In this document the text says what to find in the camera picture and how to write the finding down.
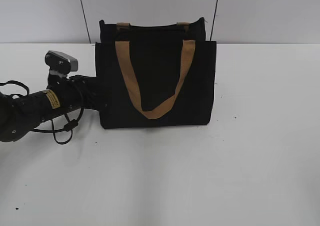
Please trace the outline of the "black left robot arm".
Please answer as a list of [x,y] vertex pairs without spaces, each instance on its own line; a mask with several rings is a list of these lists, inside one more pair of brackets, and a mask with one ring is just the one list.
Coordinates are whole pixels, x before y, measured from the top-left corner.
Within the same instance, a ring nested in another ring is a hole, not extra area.
[[[30,131],[53,135],[73,132],[85,109],[100,111],[106,105],[96,77],[49,75],[47,88],[36,93],[30,93],[28,86],[19,81],[7,83],[21,86],[27,93],[0,95],[1,142],[18,141]],[[60,116],[67,120],[63,128],[38,129],[40,124]]]

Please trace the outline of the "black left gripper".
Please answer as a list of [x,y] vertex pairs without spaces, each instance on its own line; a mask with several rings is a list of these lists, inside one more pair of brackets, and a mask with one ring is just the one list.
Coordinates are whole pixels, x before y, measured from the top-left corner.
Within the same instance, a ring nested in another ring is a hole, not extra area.
[[96,77],[75,75],[61,78],[49,75],[47,81],[47,88],[55,93],[61,108],[72,111],[83,106],[85,109],[100,110],[100,86]]

